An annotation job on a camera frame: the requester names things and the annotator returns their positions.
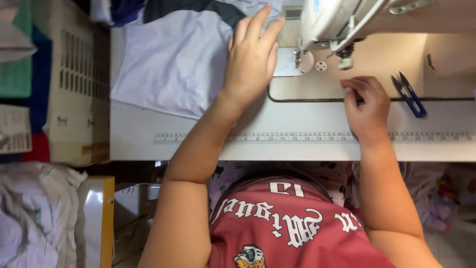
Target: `person's left hand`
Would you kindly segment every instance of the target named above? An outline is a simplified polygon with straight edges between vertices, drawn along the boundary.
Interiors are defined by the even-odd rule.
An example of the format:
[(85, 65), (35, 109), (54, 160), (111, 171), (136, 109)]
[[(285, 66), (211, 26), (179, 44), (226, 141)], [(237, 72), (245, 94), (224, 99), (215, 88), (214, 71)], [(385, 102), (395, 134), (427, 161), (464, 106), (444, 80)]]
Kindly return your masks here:
[(228, 41), (228, 61), (220, 93), (241, 111), (263, 93), (273, 78), (278, 57), (275, 39), (285, 20), (276, 20), (260, 37), (270, 11), (271, 5), (267, 4), (253, 18), (242, 19)]

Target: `thread snips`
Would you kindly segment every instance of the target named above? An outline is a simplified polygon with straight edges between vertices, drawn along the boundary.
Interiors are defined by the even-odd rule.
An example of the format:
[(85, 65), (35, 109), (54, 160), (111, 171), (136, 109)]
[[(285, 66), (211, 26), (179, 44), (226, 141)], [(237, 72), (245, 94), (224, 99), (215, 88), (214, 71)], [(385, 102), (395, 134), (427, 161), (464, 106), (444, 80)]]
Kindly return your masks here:
[[(397, 78), (395, 78), (392, 75), (393, 85), (398, 90), (398, 92), (400, 93), (402, 98), (405, 100), (405, 102), (408, 104), (408, 107), (410, 107), (410, 110), (413, 112), (415, 117), (416, 118), (425, 117), (426, 116), (426, 110), (423, 107), (423, 105), (421, 104), (420, 99), (418, 98), (417, 94), (415, 93), (415, 91), (413, 91), (412, 86), (410, 85), (408, 80), (405, 78), (405, 76), (401, 72), (399, 72), (399, 74), (400, 74), (400, 79), (402, 80), (402, 82), (400, 82)], [(405, 87), (408, 90), (408, 92), (411, 95), (411, 98), (409, 98), (408, 95), (405, 93), (405, 90), (403, 89), (403, 87)], [(415, 108), (415, 104), (418, 106), (418, 108), (420, 110), (419, 112)]]

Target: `white table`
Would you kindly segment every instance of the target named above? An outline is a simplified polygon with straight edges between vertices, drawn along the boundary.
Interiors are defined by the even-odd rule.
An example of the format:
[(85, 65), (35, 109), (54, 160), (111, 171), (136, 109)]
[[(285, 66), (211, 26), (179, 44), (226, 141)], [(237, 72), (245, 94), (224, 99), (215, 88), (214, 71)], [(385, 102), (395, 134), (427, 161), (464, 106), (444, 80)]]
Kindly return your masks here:
[[(111, 31), (111, 86), (124, 57), (122, 29)], [(390, 131), (476, 131), (474, 101), (423, 102), (416, 119), (405, 102), (391, 104)], [(178, 144), (154, 144), (156, 132), (188, 132), (195, 120), (111, 102), (111, 160), (167, 160)], [(276, 103), (262, 96), (236, 126), (244, 132), (349, 131), (343, 103)], [(400, 161), (476, 161), (476, 144), (395, 144)], [(358, 160), (357, 144), (248, 144), (231, 142), (222, 160)]]

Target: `red fabric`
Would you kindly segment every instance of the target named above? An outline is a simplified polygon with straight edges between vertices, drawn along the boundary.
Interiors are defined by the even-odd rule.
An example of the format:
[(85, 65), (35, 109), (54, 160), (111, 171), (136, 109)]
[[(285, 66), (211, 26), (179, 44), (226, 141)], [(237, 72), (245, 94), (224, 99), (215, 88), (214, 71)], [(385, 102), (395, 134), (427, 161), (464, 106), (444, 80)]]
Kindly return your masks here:
[(41, 161), (50, 162), (50, 145), (48, 143), (48, 137), (41, 134), (34, 134), (31, 136), (32, 151), (28, 153), (22, 153), (22, 161)]
[(394, 268), (349, 210), (298, 180), (273, 179), (217, 204), (208, 267)]

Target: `white sewing machine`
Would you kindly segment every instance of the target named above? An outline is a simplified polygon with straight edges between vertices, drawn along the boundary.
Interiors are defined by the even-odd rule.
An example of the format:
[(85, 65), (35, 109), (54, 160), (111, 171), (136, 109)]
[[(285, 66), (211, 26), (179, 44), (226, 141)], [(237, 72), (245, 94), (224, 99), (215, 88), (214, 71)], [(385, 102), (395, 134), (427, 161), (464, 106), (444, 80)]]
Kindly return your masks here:
[(339, 101), (339, 79), (374, 75), (398, 98), (390, 75), (401, 71), (420, 98), (474, 98), (475, 14), (474, 0), (306, 0), (285, 7), (269, 96)]

